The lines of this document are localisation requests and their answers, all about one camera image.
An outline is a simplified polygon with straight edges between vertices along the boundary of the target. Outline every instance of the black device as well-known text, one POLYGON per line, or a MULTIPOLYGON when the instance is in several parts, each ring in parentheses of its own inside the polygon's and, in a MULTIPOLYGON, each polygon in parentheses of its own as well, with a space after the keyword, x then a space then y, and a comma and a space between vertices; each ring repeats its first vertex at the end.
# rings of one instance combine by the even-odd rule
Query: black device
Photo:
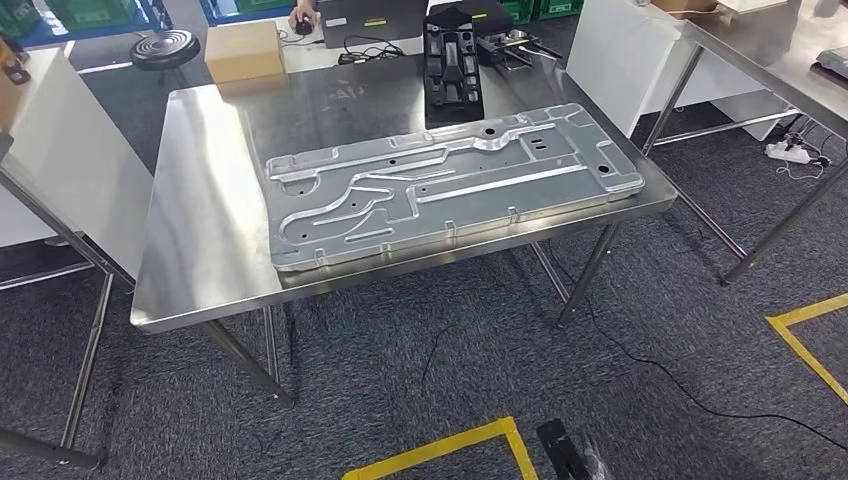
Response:
POLYGON ((498 0, 462 0, 454 3, 433 5, 430 15, 456 7, 460 12, 471 16, 474 32, 478 36, 493 35, 512 30, 515 20, 498 0))
POLYGON ((314 28, 312 27, 312 23, 310 23, 309 20, 306 19, 297 22, 297 24, 294 26, 294 33, 302 35, 304 37, 307 35, 311 35, 313 30, 314 28))
POLYGON ((424 120, 428 129, 482 120, 483 92, 471 15, 456 7, 424 21, 424 120))
POLYGON ((327 48, 421 35, 427 0, 319 0, 327 48))
POLYGON ((562 55, 542 45, 537 37, 523 31, 477 37, 477 56, 480 65, 495 67, 502 73, 533 66, 533 56, 561 60, 562 55))

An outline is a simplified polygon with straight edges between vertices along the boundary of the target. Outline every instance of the metal plate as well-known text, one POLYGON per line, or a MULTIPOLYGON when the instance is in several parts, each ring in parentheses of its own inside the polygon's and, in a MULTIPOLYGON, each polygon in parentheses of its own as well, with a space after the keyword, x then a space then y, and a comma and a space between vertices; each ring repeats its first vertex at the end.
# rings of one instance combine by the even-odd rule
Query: metal plate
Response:
POLYGON ((577 104, 277 157, 271 259, 309 270, 639 192, 636 168, 577 104))

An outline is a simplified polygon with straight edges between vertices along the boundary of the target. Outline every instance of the table top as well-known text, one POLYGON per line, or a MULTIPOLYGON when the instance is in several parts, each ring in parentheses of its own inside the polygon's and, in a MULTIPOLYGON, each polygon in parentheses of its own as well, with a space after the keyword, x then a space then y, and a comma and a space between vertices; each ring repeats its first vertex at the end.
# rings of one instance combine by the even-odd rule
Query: table top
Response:
POLYGON ((822 50, 848 46, 841 0, 789 0, 729 23, 702 15, 687 22, 684 35, 848 138, 848 80, 813 67, 822 50))
POLYGON ((487 118, 577 102, 645 178, 637 195, 421 247, 299 273, 271 265, 262 169, 273 156, 424 130, 421 57, 171 94, 131 322, 147 333, 660 212, 676 192, 553 62, 483 69, 487 118))

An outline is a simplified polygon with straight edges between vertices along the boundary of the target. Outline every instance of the black object on floor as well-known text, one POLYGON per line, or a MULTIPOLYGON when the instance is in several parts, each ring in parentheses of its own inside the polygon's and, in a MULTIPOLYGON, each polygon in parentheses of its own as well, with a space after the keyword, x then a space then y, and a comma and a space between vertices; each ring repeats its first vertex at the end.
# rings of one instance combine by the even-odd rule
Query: black object on floor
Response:
POLYGON ((562 420, 556 418, 536 427, 536 435, 559 480, 589 480, 589 471, 583 464, 580 452, 568 438, 562 420))

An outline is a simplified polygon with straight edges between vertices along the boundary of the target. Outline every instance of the power strip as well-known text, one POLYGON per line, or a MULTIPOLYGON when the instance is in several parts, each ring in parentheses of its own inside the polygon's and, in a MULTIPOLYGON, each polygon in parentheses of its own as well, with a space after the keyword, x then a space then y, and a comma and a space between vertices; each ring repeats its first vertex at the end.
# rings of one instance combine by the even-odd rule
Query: power strip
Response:
POLYGON ((810 163, 810 153, 799 145, 789 146, 786 142, 770 143, 766 145, 766 155, 775 160, 806 165, 810 163))

